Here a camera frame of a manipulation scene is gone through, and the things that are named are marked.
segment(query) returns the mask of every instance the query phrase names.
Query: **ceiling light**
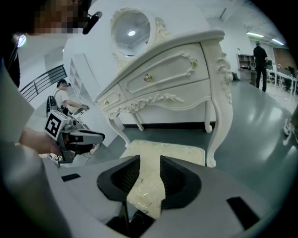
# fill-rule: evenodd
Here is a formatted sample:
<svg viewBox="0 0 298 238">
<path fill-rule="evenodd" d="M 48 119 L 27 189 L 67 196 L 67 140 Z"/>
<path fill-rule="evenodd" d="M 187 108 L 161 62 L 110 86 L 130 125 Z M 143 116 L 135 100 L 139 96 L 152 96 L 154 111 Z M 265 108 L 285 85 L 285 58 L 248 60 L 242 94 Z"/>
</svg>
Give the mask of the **ceiling light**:
<svg viewBox="0 0 298 238">
<path fill-rule="evenodd" d="M 21 47 L 22 45 L 24 45 L 26 42 L 26 36 L 25 35 L 20 35 L 19 39 L 18 39 L 18 45 L 17 47 Z"/>
<path fill-rule="evenodd" d="M 248 32 L 246 33 L 248 35 L 253 35 L 253 36 L 257 36 L 257 37 L 264 37 L 263 35 L 260 35 L 260 34 L 256 34 L 256 33 L 252 33 L 252 32 Z"/>
<path fill-rule="evenodd" d="M 133 35 L 135 35 L 135 31 L 130 31 L 129 36 L 133 36 Z"/>
<path fill-rule="evenodd" d="M 280 41 L 278 41 L 278 40 L 276 40 L 276 39 L 272 39 L 274 42 L 276 42 L 276 43 L 278 43 L 278 44 L 280 44 L 280 45 L 284 45 L 284 43 L 281 43 Z"/>
</svg>

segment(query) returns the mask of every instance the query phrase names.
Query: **black railing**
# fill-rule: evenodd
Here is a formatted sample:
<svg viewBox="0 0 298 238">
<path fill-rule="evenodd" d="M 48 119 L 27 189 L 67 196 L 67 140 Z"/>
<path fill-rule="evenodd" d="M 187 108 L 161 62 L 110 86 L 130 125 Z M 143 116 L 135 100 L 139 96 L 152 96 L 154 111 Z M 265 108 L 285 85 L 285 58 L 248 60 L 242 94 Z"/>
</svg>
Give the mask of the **black railing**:
<svg viewBox="0 0 298 238">
<path fill-rule="evenodd" d="M 24 98 L 30 102 L 43 90 L 65 77 L 67 77 L 67 75 L 64 66 L 59 65 L 34 79 L 24 88 L 22 88 L 20 92 L 23 94 Z"/>
</svg>

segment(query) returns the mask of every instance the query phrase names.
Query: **drawer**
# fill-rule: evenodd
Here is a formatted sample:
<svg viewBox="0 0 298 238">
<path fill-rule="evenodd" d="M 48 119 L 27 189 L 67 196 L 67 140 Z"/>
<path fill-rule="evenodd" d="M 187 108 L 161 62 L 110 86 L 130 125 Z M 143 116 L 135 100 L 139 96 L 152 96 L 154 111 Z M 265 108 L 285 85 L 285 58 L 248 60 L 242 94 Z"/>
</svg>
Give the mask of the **drawer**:
<svg viewBox="0 0 298 238">
<path fill-rule="evenodd" d="M 127 101 L 127 99 L 124 93 L 119 84 L 116 84 L 97 100 L 97 104 L 101 111 L 106 111 L 125 101 Z"/>
<path fill-rule="evenodd" d="M 206 79 L 128 100 L 109 109 L 107 114 L 110 118 L 115 118 L 121 112 L 135 113 L 147 106 L 161 106 L 175 111 L 187 110 L 210 98 L 210 80 Z"/>
<path fill-rule="evenodd" d="M 207 79 L 208 70 L 200 44 L 172 48 L 151 58 L 119 85 L 127 99 Z"/>
</svg>

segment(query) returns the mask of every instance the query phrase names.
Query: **round mirror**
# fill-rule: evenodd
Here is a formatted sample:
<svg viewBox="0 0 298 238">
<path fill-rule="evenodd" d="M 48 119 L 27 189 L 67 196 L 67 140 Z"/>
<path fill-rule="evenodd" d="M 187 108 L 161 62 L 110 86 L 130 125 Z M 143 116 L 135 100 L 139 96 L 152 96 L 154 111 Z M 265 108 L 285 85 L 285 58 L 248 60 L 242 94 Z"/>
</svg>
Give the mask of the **round mirror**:
<svg viewBox="0 0 298 238">
<path fill-rule="evenodd" d="M 123 14 L 115 26 L 115 40 L 119 51 L 126 56 L 135 56 L 146 47 L 150 37 L 148 18 L 140 12 Z"/>
</svg>

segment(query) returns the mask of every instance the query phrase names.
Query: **dressing table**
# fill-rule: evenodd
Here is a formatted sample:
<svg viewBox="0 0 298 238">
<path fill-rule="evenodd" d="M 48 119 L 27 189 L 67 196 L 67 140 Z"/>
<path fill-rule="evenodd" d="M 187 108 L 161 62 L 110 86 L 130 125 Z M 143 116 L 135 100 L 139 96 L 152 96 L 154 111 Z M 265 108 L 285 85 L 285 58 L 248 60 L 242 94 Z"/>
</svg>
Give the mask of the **dressing table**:
<svg viewBox="0 0 298 238">
<path fill-rule="evenodd" d="M 233 118 L 230 63 L 219 45 L 224 32 L 209 30 L 171 36 L 162 19 L 129 8 L 114 14 L 111 32 L 113 55 L 120 71 L 95 100 L 109 126 L 128 147 L 128 137 L 114 122 L 120 113 L 129 113 L 143 131 L 136 113 L 147 106 L 184 111 L 204 103 L 205 130 L 210 133 L 213 105 L 216 125 L 206 164 L 215 167 L 214 153 L 228 134 Z"/>
</svg>

